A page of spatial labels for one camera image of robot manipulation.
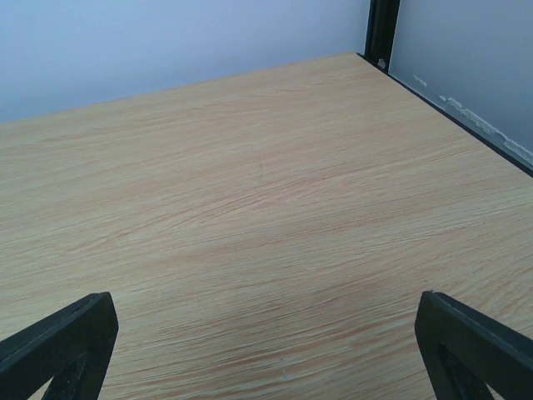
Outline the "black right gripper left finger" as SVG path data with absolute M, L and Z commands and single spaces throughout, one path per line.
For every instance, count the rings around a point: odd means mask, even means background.
M 91 293 L 1 341 L 1 398 L 97 399 L 118 333 L 109 292 Z

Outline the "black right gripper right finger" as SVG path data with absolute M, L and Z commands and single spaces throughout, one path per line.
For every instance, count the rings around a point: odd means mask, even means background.
M 416 341 L 438 399 L 532 398 L 532 340 L 443 292 L 424 291 Z

